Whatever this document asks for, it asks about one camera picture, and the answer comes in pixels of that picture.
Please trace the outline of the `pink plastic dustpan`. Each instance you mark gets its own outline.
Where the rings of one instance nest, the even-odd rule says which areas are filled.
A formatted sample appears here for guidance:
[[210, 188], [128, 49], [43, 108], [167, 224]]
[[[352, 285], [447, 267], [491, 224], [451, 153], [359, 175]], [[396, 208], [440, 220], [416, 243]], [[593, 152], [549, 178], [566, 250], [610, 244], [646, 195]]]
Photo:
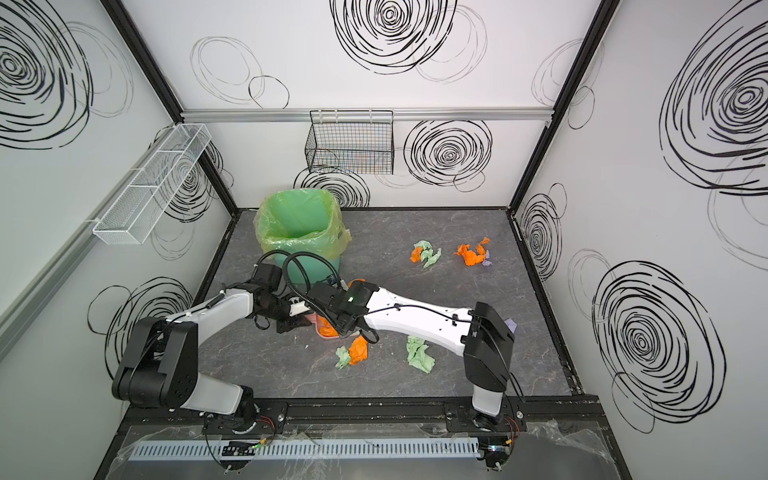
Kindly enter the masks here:
[[306, 319], [314, 326], [317, 335], [321, 338], [336, 339], [338, 337], [338, 332], [325, 317], [317, 313], [310, 313], [306, 315]]

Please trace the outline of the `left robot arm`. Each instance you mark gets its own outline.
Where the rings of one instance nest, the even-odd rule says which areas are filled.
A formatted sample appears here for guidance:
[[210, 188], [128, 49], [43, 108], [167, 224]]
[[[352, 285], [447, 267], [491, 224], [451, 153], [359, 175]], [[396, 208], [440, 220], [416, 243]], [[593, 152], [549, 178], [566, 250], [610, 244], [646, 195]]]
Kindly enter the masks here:
[[112, 395], [135, 407], [185, 409], [253, 421], [258, 407], [253, 391], [199, 372], [198, 348], [228, 325], [252, 319], [260, 330], [278, 333], [308, 326], [304, 313], [281, 284], [288, 279], [271, 257], [288, 256], [284, 250], [263, 254], [251, 277], [224, 288], [212, 299], [166, 317], [138, 320], [113, 374]]

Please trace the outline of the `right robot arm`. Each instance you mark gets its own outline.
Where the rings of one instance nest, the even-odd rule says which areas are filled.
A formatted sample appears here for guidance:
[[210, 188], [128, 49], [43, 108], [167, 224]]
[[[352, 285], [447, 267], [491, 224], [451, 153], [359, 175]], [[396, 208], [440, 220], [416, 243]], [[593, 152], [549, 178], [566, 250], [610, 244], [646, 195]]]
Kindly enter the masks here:
[[287, 254], [282, 267], [291, 265], [300, 272], [305, 289], [286, 278], [288, 288], [337, 334], [357, 332], [376, 343], [381, 331], [391, 331], [443, 347], [463, 359], [465, 376], [473, 386], [471, 409], [477, 425], [488, 428], [515, 414], [507, 394], [514, 382], [510, 361], [515, 334], [492, 306], [432, 305], [365, 281], [343, 288], [333, 265], [310, 252]]

